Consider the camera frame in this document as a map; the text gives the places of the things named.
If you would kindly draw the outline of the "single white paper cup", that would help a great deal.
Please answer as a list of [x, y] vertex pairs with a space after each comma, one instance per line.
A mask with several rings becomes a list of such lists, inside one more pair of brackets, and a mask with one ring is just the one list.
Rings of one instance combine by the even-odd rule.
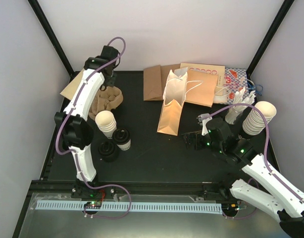
[[115, 140], [115, 144], [121, 149], [122, 151], [126, 151], [131, 147], [131, 139], [126, 138], [124, 140]]

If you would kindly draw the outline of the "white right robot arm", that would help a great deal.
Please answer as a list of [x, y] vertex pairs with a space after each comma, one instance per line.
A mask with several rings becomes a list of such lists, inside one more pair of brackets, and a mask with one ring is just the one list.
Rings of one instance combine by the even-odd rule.
[[248, 202], [276, 220], [290, 237], [304, 238], [304, 192], [266, 161], [263, 154], [257, 153], [248, 140], [236, 138], [223, 119], [199, 120], [202, 130], [182, 135], [186, 146], [210, 149], [219, 159], [264, 188], [260, 190], [241, 178], [232, 178], [218, 188], [220, 197]]

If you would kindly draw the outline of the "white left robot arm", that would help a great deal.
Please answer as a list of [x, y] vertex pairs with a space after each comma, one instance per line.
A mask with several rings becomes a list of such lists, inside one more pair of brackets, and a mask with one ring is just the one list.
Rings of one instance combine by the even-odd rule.
[[72, 154], [76, 167], [72, 193], [81, 198], [95, 198], [100, 193], [91, 154], [94, 131], [87, 120], [97, 92], [114, 86], [114, 68], [119, 58], [120, 52], [110, 45], [105, 45], [99, 56], [88, 58], [73, 98], [63, 112], [57, 112], [54, 116], [59, 127], [55, 149], [60, 155]]

